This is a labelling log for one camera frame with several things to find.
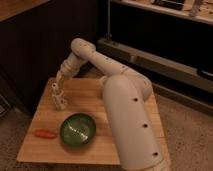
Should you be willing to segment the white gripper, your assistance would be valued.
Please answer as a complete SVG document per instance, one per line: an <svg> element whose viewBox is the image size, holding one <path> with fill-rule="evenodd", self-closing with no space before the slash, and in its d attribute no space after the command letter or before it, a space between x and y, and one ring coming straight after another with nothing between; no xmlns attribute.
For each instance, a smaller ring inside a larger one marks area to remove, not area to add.
<svg viewBox="0 0 213 171"><path fill-rule="evenodd" d="M56 83L60 83L63 79L63 75L66 77L74 77L78 73L78 68L75 64L65 60L60 67L61 71L58 71L56 74Z"/></svg>

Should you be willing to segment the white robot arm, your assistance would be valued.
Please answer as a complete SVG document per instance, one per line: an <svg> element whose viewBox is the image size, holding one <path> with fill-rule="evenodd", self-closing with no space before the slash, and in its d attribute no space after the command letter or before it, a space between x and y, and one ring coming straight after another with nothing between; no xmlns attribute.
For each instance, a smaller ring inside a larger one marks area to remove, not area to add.
<svg viewBox="0 0 213 171"><path fill-rule="evenodd" d="M104 74L102 99L122 168L127 171L171 171L145 106L153 92L151 81L99 53L94 44L82 38L71 41L71 53L61 64L52 85L57 108L67 106L62 89L64 80L77 75L87 62Z"/></svg>

